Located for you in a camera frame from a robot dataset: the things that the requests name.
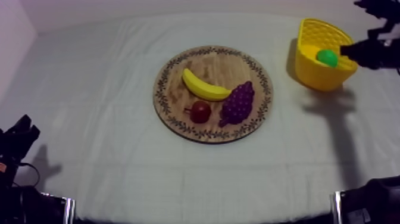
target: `green toy fruit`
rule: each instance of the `green toy fruit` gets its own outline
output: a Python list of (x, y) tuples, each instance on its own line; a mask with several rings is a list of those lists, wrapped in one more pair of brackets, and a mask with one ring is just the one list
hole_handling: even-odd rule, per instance
[(319, 51), (317, 53), (317, 60), (333, 68), (338, 66), (339, 61), (338, 56), (332, 50), (328, 49)]

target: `banana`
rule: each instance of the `banana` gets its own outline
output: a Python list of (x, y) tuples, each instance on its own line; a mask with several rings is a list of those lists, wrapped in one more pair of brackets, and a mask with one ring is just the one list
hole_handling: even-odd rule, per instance
[(202, 81), (189, 69), (183, 70), (182, 79), (193, 94), (208, 101), (224, 100), (231, 93), (231, 90), (225, 89), (222, 86), (214, 86)]

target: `wooden plate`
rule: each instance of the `wooden plate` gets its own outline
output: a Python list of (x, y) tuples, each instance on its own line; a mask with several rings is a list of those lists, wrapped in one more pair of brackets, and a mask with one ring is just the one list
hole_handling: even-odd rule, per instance
[[(238, 125), (219, 127), (223, 102), (208, 102), (212, 113), (208, 122), (196, 124), (184, 112), (201, 100), (189, 92), (182, 81), (183, 69), (190, 69), (203, 81), (234, 89), (250, 80), (255, 91), (250, 116)], [(154, 107), (172, 131), (197, 142), (230, 142), (255, 131), (271, 110), (272, 84), (260, 63), (252, 57), (224, 46), (201, 46), (173, 57), (160, 71), (154, 83)]]

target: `yellow basket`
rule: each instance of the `yellow basket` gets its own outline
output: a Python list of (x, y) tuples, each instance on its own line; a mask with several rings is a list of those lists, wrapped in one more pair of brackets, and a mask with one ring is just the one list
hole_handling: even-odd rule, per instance
[[(357, 64), (340, 56), (341, 45), (353, 40), (339, 28), (314, 18), (302, 20), (296, 50), (296, 75), (301, 82), (320, 91), (332, 91), (357, 70)], [(316, 59), (319, 50), (330, 49), (339, 57), (336, 68)]]

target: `white sheet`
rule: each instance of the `white sheet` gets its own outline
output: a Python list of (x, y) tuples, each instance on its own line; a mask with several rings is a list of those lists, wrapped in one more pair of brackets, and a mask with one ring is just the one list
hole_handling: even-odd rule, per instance
[[(42, 134), (25, 161), (41, 171), (39, 189), (77, 199), (81, 216), (254, 223), (328, 210), (331, 192), (399, 173), (400, 77), (361, 68), (346, 94), (316, 100), (286, 68), (300, 20), (164, 15), (41, 35), (1, 104), (0, 127), (25, 113), (33, 119)], [(335, 24), (356, 40), (366, 36)], [(155, 113), (159, 69), (201, 45), (246, 52), (272, 79), (269, 117), (240, 141), (193, 143)], [(21, 169), (17, 181), (35, 178)]]

